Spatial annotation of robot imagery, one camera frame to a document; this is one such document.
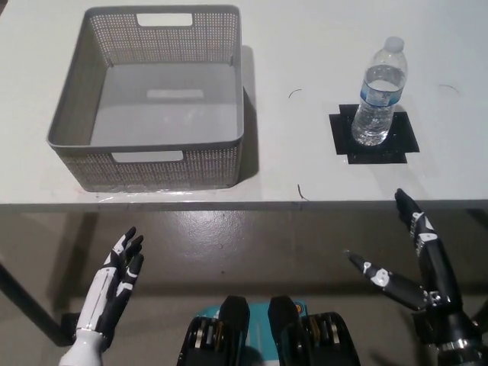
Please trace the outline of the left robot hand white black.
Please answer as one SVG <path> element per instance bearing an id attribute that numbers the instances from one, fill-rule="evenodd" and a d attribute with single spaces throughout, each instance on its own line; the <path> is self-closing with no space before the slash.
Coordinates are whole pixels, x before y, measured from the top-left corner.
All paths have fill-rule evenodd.
<path id="1" fill-rule="evenodd" d="M 88 290 L 76 335 L 94 332 L 110 343 L 143 266 L 143 236 L 131 227 L 110 250 Z"/>

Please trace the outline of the right robot hand black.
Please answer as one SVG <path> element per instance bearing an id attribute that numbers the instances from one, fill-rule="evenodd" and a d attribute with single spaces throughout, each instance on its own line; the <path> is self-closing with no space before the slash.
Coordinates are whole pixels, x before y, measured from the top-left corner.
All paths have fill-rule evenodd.
<path id="1" fill-rule="evenodd" d="M 464 312 L 457 278 L 438 233 L 425 211 L 402 189 L 394 195 L 418 259 L 422 283 L 347 251 L 348 260 L 382 294 L 413 311 L 420 342 L 443 351 L 466 349 L 481 342 L 480 332 Z"/>

